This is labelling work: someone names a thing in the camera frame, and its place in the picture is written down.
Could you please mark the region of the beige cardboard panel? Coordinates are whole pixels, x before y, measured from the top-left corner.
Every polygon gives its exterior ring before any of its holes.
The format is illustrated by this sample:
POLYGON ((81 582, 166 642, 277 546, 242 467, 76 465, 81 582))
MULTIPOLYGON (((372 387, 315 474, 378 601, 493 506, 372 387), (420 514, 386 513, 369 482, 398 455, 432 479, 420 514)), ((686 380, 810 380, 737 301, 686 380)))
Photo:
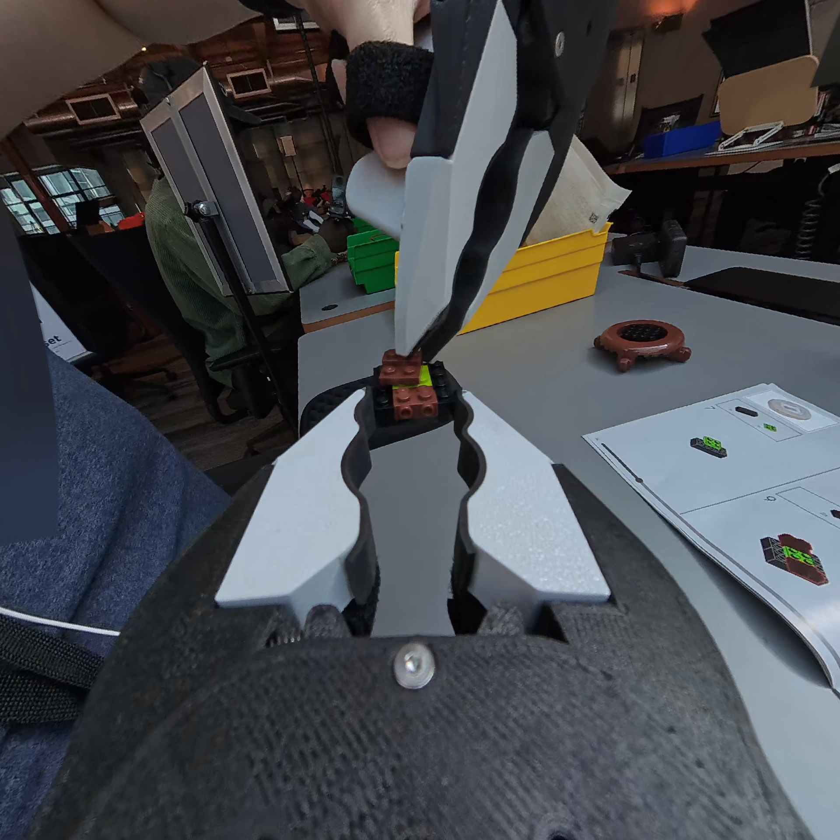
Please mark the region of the beige cardboard panel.
POLYGON ((722 133, 732 136, 768 123, 808 123, 818 108, 819 92, 812 86, 818 66, 816 56, 799 56, 725 78, 718 90, 722 133))

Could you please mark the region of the yellow plastic bin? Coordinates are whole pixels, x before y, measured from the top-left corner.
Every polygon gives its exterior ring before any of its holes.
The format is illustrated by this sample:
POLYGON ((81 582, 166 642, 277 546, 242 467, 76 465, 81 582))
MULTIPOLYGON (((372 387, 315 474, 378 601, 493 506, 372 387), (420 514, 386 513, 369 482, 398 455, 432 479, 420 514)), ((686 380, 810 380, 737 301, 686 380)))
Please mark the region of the yellow plastic bin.
POLYGON ((459 334, 593 296, 611 227, 520 247, 459 334))

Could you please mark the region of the cream paper bag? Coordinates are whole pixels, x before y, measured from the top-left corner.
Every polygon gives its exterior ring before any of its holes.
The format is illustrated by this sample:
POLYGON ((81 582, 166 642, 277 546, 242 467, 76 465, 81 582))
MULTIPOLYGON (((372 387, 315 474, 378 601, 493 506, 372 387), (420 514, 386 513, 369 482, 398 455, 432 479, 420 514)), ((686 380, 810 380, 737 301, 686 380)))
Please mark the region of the cream paper bag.
POLYGON ((598 235, 631 193, 603 171, 574 135, 559 179, 524 244, 539 245, 586 230, 598 235))

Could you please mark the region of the small brown toy brick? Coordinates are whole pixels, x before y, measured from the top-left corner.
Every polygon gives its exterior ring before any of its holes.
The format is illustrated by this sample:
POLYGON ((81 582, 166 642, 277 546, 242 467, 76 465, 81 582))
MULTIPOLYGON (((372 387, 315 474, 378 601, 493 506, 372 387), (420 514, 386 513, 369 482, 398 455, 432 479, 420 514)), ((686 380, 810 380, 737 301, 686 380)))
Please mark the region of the small brown toy brick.
POLYGON ((387 350, 382 356, 377 382, 380 386, 418 386, 421 384, 423 370, 422 351, 400 355, 395 350, 387 350))

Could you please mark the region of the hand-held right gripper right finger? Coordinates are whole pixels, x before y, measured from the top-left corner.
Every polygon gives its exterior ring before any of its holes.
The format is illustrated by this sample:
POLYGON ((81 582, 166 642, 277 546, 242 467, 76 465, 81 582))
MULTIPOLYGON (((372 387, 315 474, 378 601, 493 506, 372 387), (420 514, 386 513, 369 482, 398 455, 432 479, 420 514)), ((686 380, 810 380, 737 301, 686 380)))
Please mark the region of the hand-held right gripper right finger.
POLYGON ((536 621, 545 605, 603 604, 611 589, 552 460, 470 392, 454 406, 465 484, 449 599, 453 621, 500 603, 536 621))

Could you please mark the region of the person's left hand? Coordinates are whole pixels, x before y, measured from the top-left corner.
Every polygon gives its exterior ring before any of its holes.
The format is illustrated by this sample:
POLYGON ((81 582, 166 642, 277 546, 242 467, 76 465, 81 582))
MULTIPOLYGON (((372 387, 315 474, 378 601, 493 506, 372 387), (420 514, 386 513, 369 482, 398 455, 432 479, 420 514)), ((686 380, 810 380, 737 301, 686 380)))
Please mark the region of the person's left hand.
MULTIPOLYGON (((428 1, 305 1, 298 2, 323 32, 337 31, 356 49, 367 41, 414 45, 415 25, 429 15, 428 1)), ((372 148, 384 165, 405 169, 417 127, 402 119, 376 115, 367 119, 372 148)))

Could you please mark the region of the green plastic bin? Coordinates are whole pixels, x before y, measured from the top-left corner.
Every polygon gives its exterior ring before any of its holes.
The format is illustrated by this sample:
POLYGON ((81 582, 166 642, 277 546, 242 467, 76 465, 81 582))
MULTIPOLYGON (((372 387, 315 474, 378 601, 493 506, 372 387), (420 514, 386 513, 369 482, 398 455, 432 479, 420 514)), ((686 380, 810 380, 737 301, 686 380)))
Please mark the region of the green plastic bin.
POLYGON ((396 287, 396 239, 354 217, 354 233, 347 240, 347 258, 356 286, 367 295, 396 287))

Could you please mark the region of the black power adapter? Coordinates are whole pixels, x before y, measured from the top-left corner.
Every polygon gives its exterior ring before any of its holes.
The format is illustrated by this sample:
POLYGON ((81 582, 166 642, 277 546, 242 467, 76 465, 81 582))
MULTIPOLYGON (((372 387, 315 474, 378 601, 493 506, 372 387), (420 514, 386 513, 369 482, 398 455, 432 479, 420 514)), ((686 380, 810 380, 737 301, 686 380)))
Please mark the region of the black power adapter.
POLYGON ((612 241, 612 264, 632 269, 636 277, 674 280, 683 266, 687 236, 679 222, 666 219, 659 230, 629 234, 612 241))

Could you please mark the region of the black toy brick assembly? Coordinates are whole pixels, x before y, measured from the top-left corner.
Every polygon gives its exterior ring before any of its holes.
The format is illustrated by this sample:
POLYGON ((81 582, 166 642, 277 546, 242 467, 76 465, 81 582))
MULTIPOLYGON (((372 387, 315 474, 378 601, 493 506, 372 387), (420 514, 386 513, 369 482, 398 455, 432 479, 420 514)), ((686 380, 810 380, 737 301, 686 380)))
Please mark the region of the black toy brick assembly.
POLYGON ((449 420, 458 383, 445 363, 424 363, 416 385, 382 384, 374 370, 374 416, 380 426, 405 426, 414 421, 449 420))

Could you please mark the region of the white instruction booklet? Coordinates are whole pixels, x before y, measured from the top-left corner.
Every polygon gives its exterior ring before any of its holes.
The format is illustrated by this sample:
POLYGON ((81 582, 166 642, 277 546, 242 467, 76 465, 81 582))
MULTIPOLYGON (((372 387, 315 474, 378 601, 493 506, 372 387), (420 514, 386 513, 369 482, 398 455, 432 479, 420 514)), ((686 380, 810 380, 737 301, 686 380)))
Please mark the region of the white instruction booklet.
POLYGON ((839 419, 759 384, 584 436, 839 687, 839 419))

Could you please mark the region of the white printed sign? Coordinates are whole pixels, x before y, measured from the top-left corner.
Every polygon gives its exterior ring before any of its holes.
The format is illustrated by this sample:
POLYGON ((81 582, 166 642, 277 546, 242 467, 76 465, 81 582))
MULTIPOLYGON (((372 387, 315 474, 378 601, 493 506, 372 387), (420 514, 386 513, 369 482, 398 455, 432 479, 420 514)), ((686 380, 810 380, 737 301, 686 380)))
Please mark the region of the white printed sign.
POLYGON ((77 336, 62 321, 33 283, 29 284, 35 300, 43 341, 48 350, 70 363, 89 360, 93 353, 85 348, 77 336))

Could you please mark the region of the brown round toy pot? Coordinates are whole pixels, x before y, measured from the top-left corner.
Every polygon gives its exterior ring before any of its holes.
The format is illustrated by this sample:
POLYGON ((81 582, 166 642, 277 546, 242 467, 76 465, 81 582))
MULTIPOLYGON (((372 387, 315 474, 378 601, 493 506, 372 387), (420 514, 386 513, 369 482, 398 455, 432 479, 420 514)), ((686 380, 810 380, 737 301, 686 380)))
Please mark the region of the brown round toy pot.
POLYGON ((678 327, 651 319, 615 323, 594 337, 593 346, 615 355, 621 373, 628 372, 639 360, 685 363, 691 356, 685 334, 678 327))

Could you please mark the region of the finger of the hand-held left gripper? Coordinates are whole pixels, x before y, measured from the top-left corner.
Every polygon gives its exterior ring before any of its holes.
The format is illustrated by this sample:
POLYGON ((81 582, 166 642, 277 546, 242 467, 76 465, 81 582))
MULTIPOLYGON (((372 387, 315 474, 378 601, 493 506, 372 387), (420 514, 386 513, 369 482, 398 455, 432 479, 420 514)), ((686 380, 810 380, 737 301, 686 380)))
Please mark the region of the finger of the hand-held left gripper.
POLYGON ((547 130, 512 129, 482 177, 448 302, 427 329, 427 360, 472 319, 529 231, 555 151, 547 130))
POLYGON ((395 350, 427 357, 427 329, 448 302, 456 249, 479 185, 522 115, 519 2, 433 2, 434 63, 405 173, 395 350))

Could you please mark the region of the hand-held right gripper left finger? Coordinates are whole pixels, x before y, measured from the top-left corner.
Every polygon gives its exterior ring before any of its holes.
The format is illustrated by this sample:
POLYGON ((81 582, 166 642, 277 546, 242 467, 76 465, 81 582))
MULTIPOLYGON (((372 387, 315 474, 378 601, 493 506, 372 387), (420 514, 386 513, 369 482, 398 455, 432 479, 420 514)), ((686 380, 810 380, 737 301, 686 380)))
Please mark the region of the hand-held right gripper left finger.
POLYGON ((215 595, 218 607, 282 606, 307 618, 373 596, 377 559, 361 487, 375 430, 370 389, 351 393, 280 456, 215 595))

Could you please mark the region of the blue plastic bin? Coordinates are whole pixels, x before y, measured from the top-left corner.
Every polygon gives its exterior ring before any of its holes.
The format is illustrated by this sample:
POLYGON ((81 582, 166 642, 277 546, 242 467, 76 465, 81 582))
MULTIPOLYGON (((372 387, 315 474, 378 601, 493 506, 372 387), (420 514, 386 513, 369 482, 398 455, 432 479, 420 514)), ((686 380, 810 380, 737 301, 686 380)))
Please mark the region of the blue plastic bin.
POLYGON ((707 122, 684 128, 650 134, 644 141, 643 157, 658 160, 692 151, 714 147, 721 137, 721 122, 707 122))

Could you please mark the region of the long wooden table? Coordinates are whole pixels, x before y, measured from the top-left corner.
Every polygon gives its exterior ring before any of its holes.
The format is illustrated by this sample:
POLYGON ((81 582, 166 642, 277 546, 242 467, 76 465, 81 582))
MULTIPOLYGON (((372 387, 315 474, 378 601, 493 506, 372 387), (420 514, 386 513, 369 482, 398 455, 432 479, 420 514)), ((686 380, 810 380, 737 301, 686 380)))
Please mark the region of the long wooden table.
POLYGON ((761 163, 765 161, 786 161, 839 155, 838 135, 822 135, 804 139, 801 143, 777 143, 762 145, 746 150, 724 150, 723 152, 699 151, 670 155, 658 159, 638 158, 632 161, 609 164, 608 175, 624 175, 641 172, 661 172, 682 169, 704 169, 723 165, 761 163))

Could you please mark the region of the person's blue shirt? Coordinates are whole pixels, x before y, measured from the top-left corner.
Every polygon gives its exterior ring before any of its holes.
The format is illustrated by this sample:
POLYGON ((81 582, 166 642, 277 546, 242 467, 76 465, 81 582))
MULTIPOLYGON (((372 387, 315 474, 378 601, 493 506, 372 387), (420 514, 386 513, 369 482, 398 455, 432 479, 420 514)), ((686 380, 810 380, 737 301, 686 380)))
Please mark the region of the person's blue shirt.
MULTIPOLYGON (((119 632, 230 497, 126 402, 46 352, 57 531, 2 547, 2 606, 119 632)), ((2 615, 1 834, 22 838, 115 636, 2 615)))

